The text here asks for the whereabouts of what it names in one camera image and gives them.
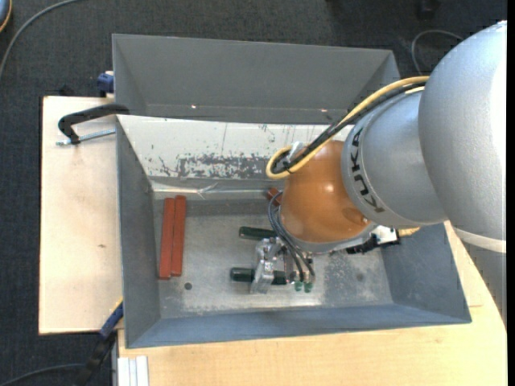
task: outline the metal object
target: metal object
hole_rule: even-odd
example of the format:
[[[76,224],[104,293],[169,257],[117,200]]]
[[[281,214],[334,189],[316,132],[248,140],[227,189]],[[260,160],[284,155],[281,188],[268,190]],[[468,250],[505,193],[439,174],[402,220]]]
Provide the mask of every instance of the metal object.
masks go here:
[[[256,244],[256,270],[250,285],[250,293],[266,294],[274,282],[277,254],[282,247],[281,239],[271,237]]]
[[[90,133],[90,134],[83,134],[82,136],[78,136],[79,142],[85,142],[86,140],[92,140],[94,138],[103,138],[104,136],[109,136],[110,134],[115,134],[115,129],[107,129],[102,130],[100,132]],[[59,140],[56,142],[56,145],[58,146],[70,146],[72,143],[72,139],[67,138],[66,140]]]
[[[266,294],[274,281],[274,263],[261,259],[257,263],[254,280],[250,284],[250,293]]]
[[[446,219],[418,139],[420,92],[399,95],[359,120],[341,169],[359,211],[376,224],[409,228]]]

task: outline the floor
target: floor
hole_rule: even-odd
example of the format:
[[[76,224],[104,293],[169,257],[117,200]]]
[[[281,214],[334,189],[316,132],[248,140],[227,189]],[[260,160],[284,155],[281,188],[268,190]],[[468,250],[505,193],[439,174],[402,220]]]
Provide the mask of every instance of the floor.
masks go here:
[[[32,15],[61,1],[13,0],[0,57]],[[95,343],[94,334],[38,336],[42,96],[98,96],[97,76],[112,68],[115,32],[384,48],[407,77],[417,74],[410,49],[418,33],[439,29],[468,37],[507,19],[507,0],[441,0],[434,18],[420,21],[417,1],[93,0],[52,10],[28,26],[0,80],[0,385],[47,366],[83,363]],[[422,36],[415,53],[420,68],[429,72],[457,42],[448,35]],[[35,379],[70,384],[73,372]],[[109,384],[109,365],[95,384]]]

